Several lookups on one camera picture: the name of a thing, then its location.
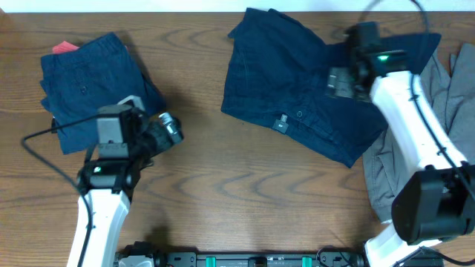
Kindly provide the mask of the navy blue shorts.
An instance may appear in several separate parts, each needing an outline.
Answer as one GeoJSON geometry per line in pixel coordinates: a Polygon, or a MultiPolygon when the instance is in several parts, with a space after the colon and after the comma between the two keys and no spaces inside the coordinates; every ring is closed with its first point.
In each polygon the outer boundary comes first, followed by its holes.
{"type": "Polygon", "coordinates": [[[325,44],[274,9],[247,8],[228,37],[234,48],[223,113],[279,131],[348,168],[387,130],[375,105],[326,94],[330,69],[349,64],[345,44],[325,44]]]}

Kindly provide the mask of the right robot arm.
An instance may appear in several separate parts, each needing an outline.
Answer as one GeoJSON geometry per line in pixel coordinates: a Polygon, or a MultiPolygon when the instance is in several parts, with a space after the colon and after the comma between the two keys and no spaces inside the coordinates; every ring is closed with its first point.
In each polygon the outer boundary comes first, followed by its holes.
{"type": "Polygon", "coordinates": [[[381,111],[410,177],[392,203],[391,224],[364,245],[369,266],[402,266],[420,251],[474,231],[474,166],[439,124],[403,51],[331,68],[327,92],[381,111]]]}

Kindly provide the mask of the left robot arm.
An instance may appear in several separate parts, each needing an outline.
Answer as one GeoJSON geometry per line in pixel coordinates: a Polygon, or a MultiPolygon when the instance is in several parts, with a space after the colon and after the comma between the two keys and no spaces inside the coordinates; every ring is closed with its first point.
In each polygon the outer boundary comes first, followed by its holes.
{"type": "Polygon", "coordinates": [[[180,124],[170,113],[156,121],[136,111],[104,113],[97,132],[98,157],[86,159],[78,173],[78,220],[69,266],[113,265],[141,171],[183,141],[180,124]]]}

